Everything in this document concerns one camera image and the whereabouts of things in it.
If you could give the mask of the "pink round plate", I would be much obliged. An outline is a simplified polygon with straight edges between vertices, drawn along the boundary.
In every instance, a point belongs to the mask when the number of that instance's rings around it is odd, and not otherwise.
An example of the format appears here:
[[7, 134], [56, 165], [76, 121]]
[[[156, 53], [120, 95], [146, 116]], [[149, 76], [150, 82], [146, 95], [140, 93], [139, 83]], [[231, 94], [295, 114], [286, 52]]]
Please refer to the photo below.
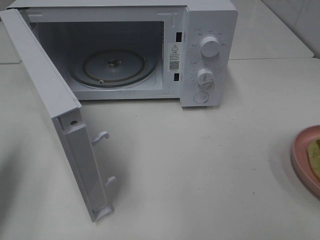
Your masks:
[[301, 130], [293, 139], [290, 154], [291, 164], [298, 179], [318, 199], [320, 199], [320, 179], [312, 171], [308, 147], [319, 137], [319, 125]]

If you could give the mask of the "white microwave oven body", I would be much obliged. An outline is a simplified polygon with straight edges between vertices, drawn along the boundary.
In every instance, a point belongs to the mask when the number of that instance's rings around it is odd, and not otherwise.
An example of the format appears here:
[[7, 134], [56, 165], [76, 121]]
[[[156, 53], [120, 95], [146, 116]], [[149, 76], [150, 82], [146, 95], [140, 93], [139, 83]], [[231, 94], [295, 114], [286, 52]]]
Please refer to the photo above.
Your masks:
[[[233, 42], [238, 11], [229, 0], [16, 0], [18, 10], [77, 100], [179, 99], [183, 107], [217, 106]], [[219, 52], [201, 53], [200, 41], [217, 36]], [[179, 72], [168, 71], [168, 44], [181, 43]], [[132, 85], [96, 88], [75, 80], [70, 65], [85, 55], [126, 49], [154, 56], [148, 78]], [[214, 82], [200, 86], [197, 72], [212, 70]], [[207, 92], [206, 103], [194, 95]]]

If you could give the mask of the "white warning label sticker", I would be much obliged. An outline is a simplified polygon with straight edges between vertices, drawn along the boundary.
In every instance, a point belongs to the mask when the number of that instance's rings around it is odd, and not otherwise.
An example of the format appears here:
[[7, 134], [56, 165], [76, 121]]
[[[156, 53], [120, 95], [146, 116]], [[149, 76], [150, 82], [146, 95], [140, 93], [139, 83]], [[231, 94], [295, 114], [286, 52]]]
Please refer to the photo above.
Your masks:
[[174, 42], [168, 44], [168, 71], [179, 72], [181, 62], [181, 42]]

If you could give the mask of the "upper white power knob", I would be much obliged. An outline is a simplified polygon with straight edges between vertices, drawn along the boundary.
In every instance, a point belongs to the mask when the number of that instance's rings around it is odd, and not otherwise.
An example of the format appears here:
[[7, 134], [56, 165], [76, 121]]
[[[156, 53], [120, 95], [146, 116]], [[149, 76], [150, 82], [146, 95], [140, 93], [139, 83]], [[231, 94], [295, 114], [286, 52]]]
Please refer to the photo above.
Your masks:
[[207, 58], [212, 58], [220, 51], [220, 39], [215, 35], [205, 36], [200, 42], [201, 54]]

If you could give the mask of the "white timer knob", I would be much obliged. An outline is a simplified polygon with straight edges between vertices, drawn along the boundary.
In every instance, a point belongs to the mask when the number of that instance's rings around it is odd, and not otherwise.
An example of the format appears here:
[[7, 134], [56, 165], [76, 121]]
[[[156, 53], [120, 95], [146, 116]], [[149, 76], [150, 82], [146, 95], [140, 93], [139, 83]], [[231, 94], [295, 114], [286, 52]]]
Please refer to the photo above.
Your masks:
[[196, 81], [199, 86], [211, 84], [215, 80], [215, 75], [209, 68], [202, 68], [196, 73]]

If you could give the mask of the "green lettuce leaf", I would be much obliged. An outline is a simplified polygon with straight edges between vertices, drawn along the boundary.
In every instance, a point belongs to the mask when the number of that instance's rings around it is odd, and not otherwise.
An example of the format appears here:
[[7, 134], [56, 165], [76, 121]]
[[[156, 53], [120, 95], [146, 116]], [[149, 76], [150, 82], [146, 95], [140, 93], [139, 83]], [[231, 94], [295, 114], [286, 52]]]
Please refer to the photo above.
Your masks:
[[312, 141], [308, 148], [307, 153], [309, 157], [309, 164], [311, 170], [316, 177], [320, 177], [320, 138], [316, 138]]

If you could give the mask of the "white microwave door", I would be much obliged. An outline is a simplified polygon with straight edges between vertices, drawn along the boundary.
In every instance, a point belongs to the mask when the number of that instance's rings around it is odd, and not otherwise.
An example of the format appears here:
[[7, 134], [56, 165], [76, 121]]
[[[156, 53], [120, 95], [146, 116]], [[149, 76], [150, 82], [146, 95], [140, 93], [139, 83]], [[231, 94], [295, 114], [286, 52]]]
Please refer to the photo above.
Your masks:
[[51, 61], [30, 25], [17, 9], [3, 10], [0, 19], [15, 48], [34, 95], [46, 110], [59, 137], [92, 222], [112, 212], [107, 185], [115, 176], [103, 179], [93, 147], [108, 139], [107, 131], [90, 137], [81, 115], [81, 104]]

